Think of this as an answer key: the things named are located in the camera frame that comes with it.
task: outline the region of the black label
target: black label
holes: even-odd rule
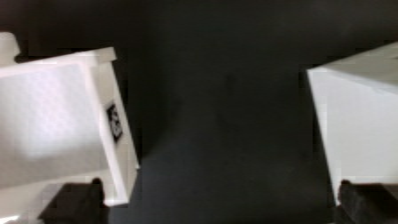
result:
[[[120,136],[122,136],[122,127],[120,127],[120,119],[118,119],[118,114],[116,114],[116,109],[115,109],[113,103],[106,109],[106,114],[108,114],[109,132],[111,132],[111,136],[113,136],[113,141],[116,142],[120,139]]]

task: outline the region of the black object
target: black object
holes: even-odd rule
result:
[[[339,202],[353,223],[398,223],[398,201],[381,184],[351,184],[344,180]]]
[[[102,183],[65,184],[38,215],[44,224],[106,224],[108,207],[102,204]]]
[[[340,206],[333,210],[333,224],[355,224]]]
[[[122,136],[122,126],[120,126],[120,118],[118,118],[118,113],[116,113],[113,103],[106,109],[106,115],[108,115],[108,127],[109,127],[111,136],[113,136],[113,142],[116,143]]]

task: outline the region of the white surface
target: white surface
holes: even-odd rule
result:
[[[333,187],[398,183],[398,44],[308,70]]]
[[[8,60],[0,68],[0,218],[31,209],[47,184],[88,183],[93,177],[104,203],[127,203],[136,157],[111,60],[113,49],[104,48],[19,65]],[[124,132],[116,144],[111,102]]]

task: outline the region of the black background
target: black background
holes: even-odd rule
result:
[[[141,158],[109,223],[328,223],[305,69],[398,38],[395,0],[1,0],[17,61],[115,47]]]

